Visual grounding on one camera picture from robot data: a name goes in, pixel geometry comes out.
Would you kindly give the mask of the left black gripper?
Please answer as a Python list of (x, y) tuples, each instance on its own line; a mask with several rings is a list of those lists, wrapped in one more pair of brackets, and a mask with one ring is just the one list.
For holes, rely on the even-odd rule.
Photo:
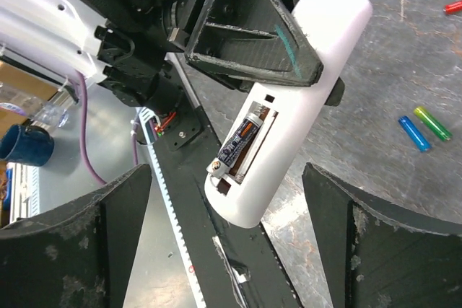
[(292, 15), (300, 0), (171, 0), (186, 63), (221, 85), (309, 87), (323, 64)]

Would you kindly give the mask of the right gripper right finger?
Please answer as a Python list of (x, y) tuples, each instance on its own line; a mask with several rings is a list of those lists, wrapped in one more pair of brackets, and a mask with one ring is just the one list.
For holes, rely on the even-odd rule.
[(334, 307), (460, 307), (461, 225), (306, 164), (305, 199)]

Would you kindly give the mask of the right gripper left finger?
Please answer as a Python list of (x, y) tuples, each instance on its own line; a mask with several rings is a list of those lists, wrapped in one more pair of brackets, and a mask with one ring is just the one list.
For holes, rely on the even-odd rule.
[(122, 307), (149, 200), (140, 164), (1, 230), (2, 307)]

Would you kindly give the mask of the white remote control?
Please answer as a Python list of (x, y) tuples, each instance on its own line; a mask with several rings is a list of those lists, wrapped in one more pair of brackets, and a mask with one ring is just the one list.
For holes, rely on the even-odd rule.
[(310, 87), (253, 85), (225, 142), (263, 105), (268, 112), (259, 132), (242, 151), (236, 175), (207, 173), (204, 182), (208, 202), (224, 220), (246, 229), (259, 224), (371, 16), (370, 0), (301, 0), (295, 6), (292, 18), (323, 72)]

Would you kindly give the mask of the black battery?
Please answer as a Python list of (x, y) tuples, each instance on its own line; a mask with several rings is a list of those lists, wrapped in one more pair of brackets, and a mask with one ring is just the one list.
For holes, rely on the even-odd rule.
[(207, 172), (216, 178), (221, 178), (228, 173), (242, 150), (258, 133), (262, 124), (263, 121), (259, 115), (248, 113), (207, 167)]

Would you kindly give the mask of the blue battery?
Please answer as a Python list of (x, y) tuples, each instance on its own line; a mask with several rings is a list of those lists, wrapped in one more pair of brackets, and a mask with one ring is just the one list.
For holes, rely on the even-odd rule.
[(409, 117), (401, 116), (398, 119), (398, 124), (403, 128), (418, 150), (426, 152), (432, 148), (429, 141), (422, 135)]

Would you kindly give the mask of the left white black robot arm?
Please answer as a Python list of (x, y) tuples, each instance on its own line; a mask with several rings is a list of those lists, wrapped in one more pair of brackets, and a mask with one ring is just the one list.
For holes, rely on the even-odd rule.
[(164, 151), (210, 153), (219, 140), (179, 70), (231, 90), (321, 85), (327, 64), (302, 35), (302, 0), (1, 0), (1, 41), (57, 74), (78, 71), (161, 117)]

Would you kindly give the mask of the dark blue cup outside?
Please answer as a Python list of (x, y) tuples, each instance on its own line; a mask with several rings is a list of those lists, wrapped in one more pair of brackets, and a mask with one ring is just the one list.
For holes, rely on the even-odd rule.
[(54, 146), (53, 137), (47, 130), (15, 124), (1, 139), (1, 160), (42, 167), (50, 160)]

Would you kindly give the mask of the green battery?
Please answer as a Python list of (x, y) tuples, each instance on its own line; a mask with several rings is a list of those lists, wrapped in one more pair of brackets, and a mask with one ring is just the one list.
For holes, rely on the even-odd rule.
[(433, 132), (441, 141), (452, 139), (452, 133), (427, 109), (422, 106), (414, 109), (414, 114)]

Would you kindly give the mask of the red battery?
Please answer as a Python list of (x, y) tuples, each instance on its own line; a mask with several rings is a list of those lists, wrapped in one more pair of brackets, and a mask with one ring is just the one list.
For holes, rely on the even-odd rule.
[(452, 15), (462, 11), (462, 0), (446, 4), (443, 8), (445, 15)]

